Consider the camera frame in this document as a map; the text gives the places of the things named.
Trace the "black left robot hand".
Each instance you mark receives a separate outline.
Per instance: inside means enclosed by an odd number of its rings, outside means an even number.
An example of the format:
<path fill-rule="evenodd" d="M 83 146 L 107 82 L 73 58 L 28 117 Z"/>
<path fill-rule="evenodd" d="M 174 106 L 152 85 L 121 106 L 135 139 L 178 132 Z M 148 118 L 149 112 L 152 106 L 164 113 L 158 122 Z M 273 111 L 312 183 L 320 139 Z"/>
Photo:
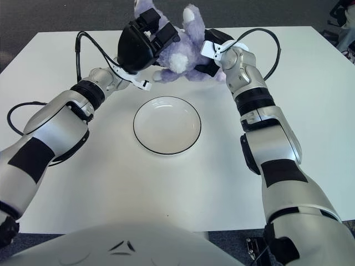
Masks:
<path fill-rule="evenodd" d="M 117 62 L 129 74 L 153 65 L 173 42 L 179 42 L 178 31 L 170 23 L 159 29 L 161 16 L 150 8 L 128 23 L 118 42 Z"/>

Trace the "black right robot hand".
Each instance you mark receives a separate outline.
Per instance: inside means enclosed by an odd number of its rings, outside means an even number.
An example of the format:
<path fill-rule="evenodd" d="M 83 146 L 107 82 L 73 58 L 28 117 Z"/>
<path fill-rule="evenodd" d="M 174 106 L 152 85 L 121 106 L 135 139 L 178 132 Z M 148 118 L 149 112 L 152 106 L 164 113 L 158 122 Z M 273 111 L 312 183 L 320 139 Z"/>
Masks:
<path fill-rule="evenodd" d="M 212 43 L 222 45 L 228 40 L 233 40 L 233 37 L 219 31 L 217 29 L 206 29 L 205 30 L 205 41 L 210 41 Z M 214 77 L 219 70 L 219 66 L 216 65 L 214 59 L 209 58 L 206 63 L 200 63 L 195 66 L 195 70 L 207 74 L 210 77 Z"/>

